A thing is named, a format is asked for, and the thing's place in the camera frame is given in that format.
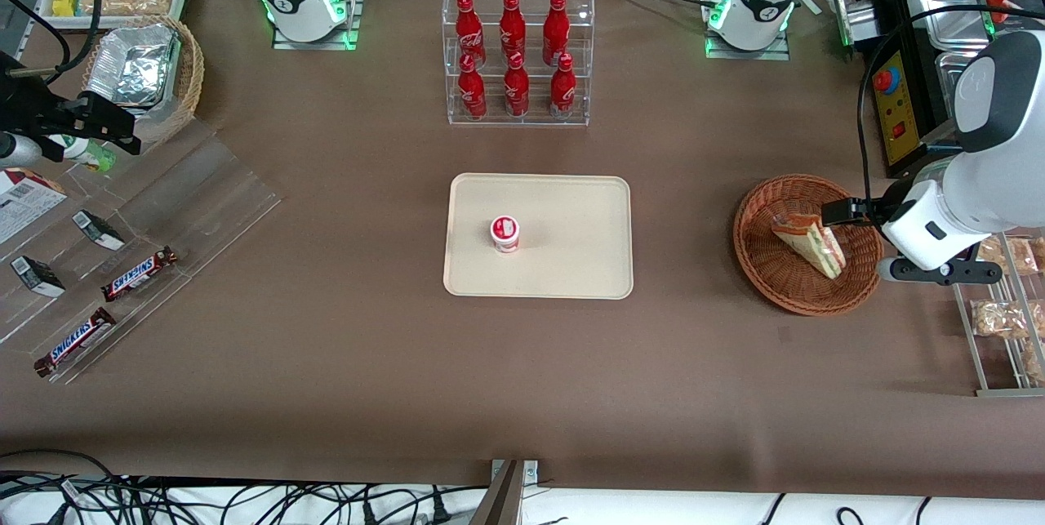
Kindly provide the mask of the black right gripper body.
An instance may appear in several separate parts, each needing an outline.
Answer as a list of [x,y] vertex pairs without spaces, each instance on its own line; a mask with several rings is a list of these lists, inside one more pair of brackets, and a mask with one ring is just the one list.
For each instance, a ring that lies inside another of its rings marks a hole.
[[4,162],[64,160],[64,146],[52,140],[60,134],[56,95],[38,76],[15,78],[23,66],[1,52],[1,159]]

